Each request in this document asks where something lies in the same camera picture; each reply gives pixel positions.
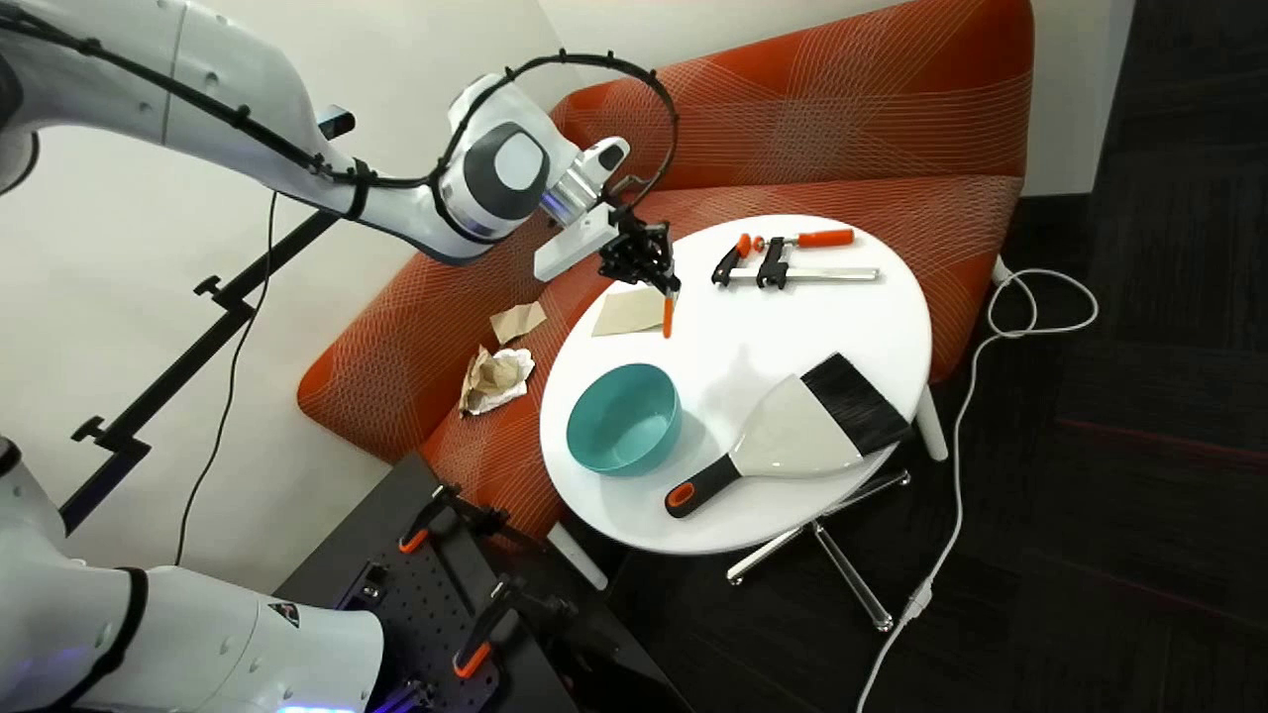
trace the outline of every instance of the black cable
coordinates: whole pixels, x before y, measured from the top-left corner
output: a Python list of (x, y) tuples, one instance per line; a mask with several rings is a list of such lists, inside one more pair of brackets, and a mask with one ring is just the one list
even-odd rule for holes
[[(135, 58), (127, 58), (127, 54), (117, 54), (117, 53), (105, 49), (94, 34), (61, 33), (56, 23), (43, 23), (40, 16), (28, 16), (28, 13), (0, 13), (0, 33), (31, 34), (31, 39), (61, 45), (61, 49), (69, 49), (69, 53), (105, 58), (105, 62), (111, 62), (111, 66), (121, 66), (121, 71), (127, 71), (127, 74), (135, 74), (135, 78), (148, 78), (148, 83), (154, 83), (154, 86), (188, 99), (191, 105), (200, 105), (200, 109), (232, 124), (236, 129), (258, 137), (262, 148), (270, 148), (275, 153), (283, 153), (284, 163), (298, 163), (303, 169), (327, 169), (327, 165), (323, 165), (323, 153), (307, 153), (307, 152), (295, 148), (284, 133), (270, 129), (266, 124), (254, 124), (251, 105), (228, 105), (228, 103), (220, 103), (214, 95), (206, 95), (206, 91), (200, 91), (200, 86), (188, 86), (188, 83), (177, 83), (177, 78), (171, 78), (171, 74), (160, 74), (160, 71), (150, 71), (150, 66), (142, 66), (142, 62), (135, 62)], [(521, 66), (508, 66), (502, 78), (496, 78), (493, 86), (485, 86), (485, 91), (472, 99), (472, 105), (468, 105), (468, 116), (461, 117), (461, 128), (453, 129), (444, 153), (439, 153), (435, 165), (431, 165), (427, 175), (420, 175), (420, 177), (381, 177), (381, 175), (368, 175), (368, 169), (344, 169), (344, 175), (328, 175), (328, 177), (340, 182), (340, 186), (361, 186), (361, 190), (365, 190), (365, 186), (427, 186), (431, 196), (435, 196), (439, 218), (444, 218), (457, 235), (472, 236), (465, 225), (457, 225), (457, 220), (450, 218), (444, 190), (439, 190), (439, 175), (450, 169), (461, 137), (468, 133), (472, 116), (475, 116), (496, 91), (502, 91), (502, 86), (514, 83), (521, 74), (538, 71), (538, 66), (549, 66), (549, 62), (608, 66), (608, 71), (619, 71), (619, 74), (638, 78), (641, 86), (650, 86), (650, 91), (662, 99), (662, 105), (665, 105), (665, 116), (671, 116), (671, 148), (662, 152), (662, 163), (657, 163), (656, 177), (641, 182), (641, 190), (621, 207), (621, 210), (634, 210), (634, 207), (671, 175), (671, 165), (673, 165), (673, 153), (679, 153), (679, 105), (673, 105), (671, 86), (657, 78), (657, 71), (638, 66), (638, 62), (632, 62), (632, 58), (619, 58), (613, 53), (608, 53), (608, 54), (560, 53), (560, 54), (537, 54), (537, 58), (527, 58), (527, 62), (521, 62)]]
[[(279, 190), (275, 190), (275, 196), (270, 196), (266, 256), (275, 255), (275, 241), (279, 241)], [(188, 560), (191, 516), (196, 516), (200, 492), (201, 492), (214, 459), (224, 455), (228, 428), (232, 428), (232, 412), (236, 412), (236, 400), (238, 400), (238, 361), (242, 361), (242, 350), (245, 350), (251, 328), (258, 326), (266, 299), (270, 299), (270, 277), (266, 277), (262, 297), (254, 299), (254, 317), (245, 322), (245, 328), (242, 328), (242, 338), (238, 338), (238, 344), (236, 344), (236, 355), (232, 355), (228, 402), (224, 402), (224, 414), (220, 414), (220, 425), (214, 425), (206, 464), (201, 464), (201, 471), (200, 471), (200, 480), (196, 480), (196, 486), (191, 486), (191, 494), (188, 494), (188, 507), (181, 507), (181, 521), (177, 521), (177, 534), (175, 534), (175, 560), (171, 560), (175, 565), (181, 565), (181, 560)]]

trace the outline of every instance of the table leg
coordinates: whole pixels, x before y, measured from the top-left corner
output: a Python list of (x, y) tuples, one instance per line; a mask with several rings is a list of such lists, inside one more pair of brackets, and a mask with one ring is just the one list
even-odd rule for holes
[(562, 527), (557, 521), (549, 531), (549, 544), (595, 585), (595, 591), (608, 591), (608, 574), (600, 571), (600, 564), (582, 550), (582, 544)]
[(921, 402), (914, 402), (914, 428), (921, 428), (921, 438), (925, 438), (926, 455), (937, 464), (945, 464), (953, 455), (953, 446), (946, 446), (946, 431), (945, 431), (945, 421), (938, 421), (937, 392), (926, 385), (925, 385)]
[(838, 574), (848, 581), (848, 591), (862, 598), (862, 606), (870, 611), (871, 624), (879, 635), (888, 635), (895, 624), (895, 619), (888, 614), (888, 606), (877, 598), (877, 591), (870, 585), (870, 578), (856, 571), (856, 564), (848, 564), (848, 553), (838, 548), (833, 531), (817, 527), (817, 544), (827, 553), (827, 564), (838, 565)]
[[(838, 501), (833, 511), (823, 511), (823, 516), (838, 516), (838, 511), (856, 507), (856, 501), (863, 501), (863, 500), (871, 500), (871, 494), (879, 494), (879, 492), (888, 492), (888, 486), (907, 486), (907, 484), (912, 484), (912, 471), (879, 471), (879, 476), (871, 476), (862, 492), (852, 492), (848, 500), (842, 500), (842, 501)], [(760, 565), (769, 553), (785, 550), (801, 531), (805, 531), (805, 521), (801, 521), (801, 527), (789, 527), (789, 531), (773, 534), (765, 548), (751, 550), (740, 564), (733, 564), (733, 565), (726, 571), (726, 581), (730, 581), (730, 585), (747, 585), (747, 574), (751, 574), (755, 565)]]

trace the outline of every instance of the red object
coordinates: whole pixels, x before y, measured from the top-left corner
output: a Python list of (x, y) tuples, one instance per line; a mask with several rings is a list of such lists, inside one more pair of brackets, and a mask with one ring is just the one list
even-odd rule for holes
[(751, 256), (751, 255), (760, 255), (760, 249), (765, 249), (765, 236), (755, 236), (755, 235), (739, 236), (739, 256)]
[(665, 293), (665, 311), (662, 311), (662, 338), (665, 339), (673, 338), (673, 310), (679, 310), (679, 297)]
[(453, 677), (472, 681), (493, 657), (493, 640), (475, 645), (468, 661), (453, 661)]
[(691, 480), (665, 494), (671, 511), (691, 507), (695, 500), (698, 500), (698, 484)]
[(415, 531), (414, 540), (395, 544), (395, 550), (401, 550), (401, 553), (415, 553), (415, 550), (427, 548), (427, 540), (431, 540), (431, 531)]
[(852, 245), (856, 231), (819, 231), (819, 235), (798, 235), (792, 245), (819, 249), (819, 245)]

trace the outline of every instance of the orange couch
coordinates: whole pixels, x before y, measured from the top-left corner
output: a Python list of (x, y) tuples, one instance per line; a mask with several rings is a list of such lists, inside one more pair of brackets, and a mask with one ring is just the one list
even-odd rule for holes
[[(673, 236), (740, 214), (827, 214), (907, 256), (932, 299), (937, 369), (961, 369), (1028, 165), (1033, 21), (1028, 0), (907, 0), (751, 49), (662, 66), (683, 152), (641, 218)], [(575, 144), (625, 133), (632, 169), (665, 148), (657, 99), (601, 83), (557, 105)], [(527, 534), (562, 511), (538, 455), (538, 396), (557, 350), (608, 284), (595, 256), (531, 281), (549, 220), (527, 220), (475, 265), (414, 256), (307, 372), (303, 408), (358, 446), (420, 451), (472, 501)], [(538, 297), (549, 326), (525, 344), (531, 396), (493, 414), (457, 412), (461, 372), (493, 344), (486, 317)]]

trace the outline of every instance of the white wall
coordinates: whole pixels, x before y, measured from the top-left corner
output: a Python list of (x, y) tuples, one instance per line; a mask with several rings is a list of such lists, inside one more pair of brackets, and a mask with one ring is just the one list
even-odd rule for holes
[[(671, 62), (899, 0), (538, 0), (566, 49)], [(1132, 0), (1032, 0), (1033, 103), (1028, 194), (1093, 190)]]
[[(444, 144), (444, 103), (480, 71), (562, 49), (671, 62), (888, 0), (220, 0), (307, 71), (315, 95), (358, 105), (348, 148), (386, 175), (420, 175)], [(1033, 0), (1039, 91), (1032, 194), (1090, 190), (1132, 0)], [(214, 317), (191, 284), (262, 249), (266, 190), (140, 144), (51, 129), (40, 175), (0, 203), (0, 431), (64, 500), (101, 459), (69, 431), (117, 414)], [(275, 281), (245, 350), (238, 412), (212, 476), (191, 565), (275, 585), (381, 480), (381, 464), (295, 408), (303, 369), (407, 256), (401, 241), (335, 231)], [(181, 494), (206, 455), (228, 355), (150, 428), (154, 455), (76, 534), (101, 564), (167, 564)]]

